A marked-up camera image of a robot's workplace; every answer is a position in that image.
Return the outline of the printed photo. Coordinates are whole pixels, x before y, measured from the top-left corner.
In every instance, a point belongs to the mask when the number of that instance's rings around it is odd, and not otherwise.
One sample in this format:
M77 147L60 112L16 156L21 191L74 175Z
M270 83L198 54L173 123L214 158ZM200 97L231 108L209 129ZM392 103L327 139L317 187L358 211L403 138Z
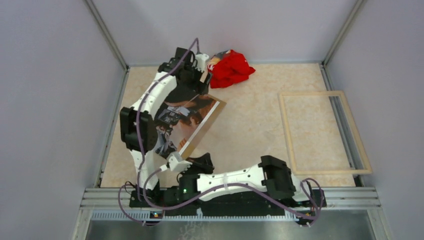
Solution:
M157 141L153 151L163 158L178 152L191 154L227 103L209 94L168 97L154 117Z

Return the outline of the light wooden picture frame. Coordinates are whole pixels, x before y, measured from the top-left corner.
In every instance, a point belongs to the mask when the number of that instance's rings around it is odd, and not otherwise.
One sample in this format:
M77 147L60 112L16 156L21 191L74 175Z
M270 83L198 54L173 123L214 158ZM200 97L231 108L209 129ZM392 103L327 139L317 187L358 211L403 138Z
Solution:
M353 142L359 153L360 161L363 169L349 169L349 170L298 170L295 158L295 151L290 131L287 109L285 105L285 97L310 97L310 96L324 96L324 97L338 97L340 98L342 109L344 111L349 130L353 136ZM356 126L351 108L349 106L347 97L342 90L326 90L326 91L289 91L281 92L278 95L280 110L282 113L282 122L285 135L285 143L287 147L288 159L292 167L292 172L295 175L370 175L373 173L368 155L366 153L364 144L362 142L360 133Z

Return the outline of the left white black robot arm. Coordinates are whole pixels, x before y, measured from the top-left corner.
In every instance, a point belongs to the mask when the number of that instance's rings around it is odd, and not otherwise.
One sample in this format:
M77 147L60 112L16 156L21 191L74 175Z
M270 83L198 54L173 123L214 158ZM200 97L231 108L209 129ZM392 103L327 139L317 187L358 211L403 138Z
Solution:
M160 202L155 158L178 153L179 140L171 141L176 127L193 127L199 110L213 103L208 96L212 75L210 57L178 47L169 61L159 65L153 81L139 100L119 112L120 138L133 157L141 200L149 207Z

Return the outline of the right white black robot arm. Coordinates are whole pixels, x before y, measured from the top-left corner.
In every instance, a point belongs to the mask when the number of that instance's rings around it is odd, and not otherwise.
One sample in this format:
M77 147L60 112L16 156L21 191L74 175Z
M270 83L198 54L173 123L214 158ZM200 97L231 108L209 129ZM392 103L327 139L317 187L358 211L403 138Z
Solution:
M223 196L245 192L258 193L267 200L275 200L290 208L323 207L324 192L313 192L307 179L299 180L287 163L271 155L261 156L260 162L241 170L215 174L211 155L194 159L182 159L172 153L167 167L181 177L178 186L166 190L167 203L208 202Z

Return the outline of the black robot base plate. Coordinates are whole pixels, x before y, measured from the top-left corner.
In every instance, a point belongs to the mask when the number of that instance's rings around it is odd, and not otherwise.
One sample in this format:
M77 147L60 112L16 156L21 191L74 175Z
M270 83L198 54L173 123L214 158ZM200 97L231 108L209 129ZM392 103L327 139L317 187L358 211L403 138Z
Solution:
M155 203L161 207L169 207L177 205L177 191L175 189L159 190ZM312 189L310 196L318 207L327 207L327 201L323 192L319 189ZM131 192L129 201L130 208L148 208L151 207L140 196L139 200L137 191ZM315 210L313 203L306 197L306 200L294 200L292 198L274 199L277 202L289 208L306 208L307 213ZM234 193L216 197L209 201L195 200L194 202L173 210L165 210L164 213L156 213L158 216L164 214L167 217L176 216L194 216L202 214L204 217L263 217L263 216L285 216L285 209L271 203L269 200L259 196L253 191Z

